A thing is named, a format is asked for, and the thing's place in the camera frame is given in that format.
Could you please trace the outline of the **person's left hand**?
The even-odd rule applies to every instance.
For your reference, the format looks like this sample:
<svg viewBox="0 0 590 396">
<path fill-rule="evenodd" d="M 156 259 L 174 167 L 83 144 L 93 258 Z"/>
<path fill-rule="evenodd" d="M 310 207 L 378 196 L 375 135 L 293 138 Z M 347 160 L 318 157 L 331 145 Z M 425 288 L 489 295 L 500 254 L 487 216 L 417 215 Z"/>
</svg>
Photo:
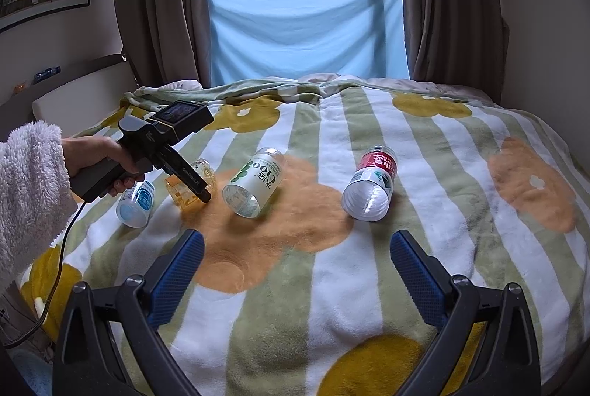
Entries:
<svg viewBox="0 0 590 396">
<path fill-rule="evenodd" d="M 90 167 L 103 158 L 119 163 L 131 177 L 115 180 L 109 188 L 113 197 L 131 188 L 136 182 L 144 180 L 131 155 L 116 141 L 105 136 L 84 136 L 63 138 L 61 140 L 65 166 L 70 176 L 75 176 L 81 169 Z"/>
</svg>

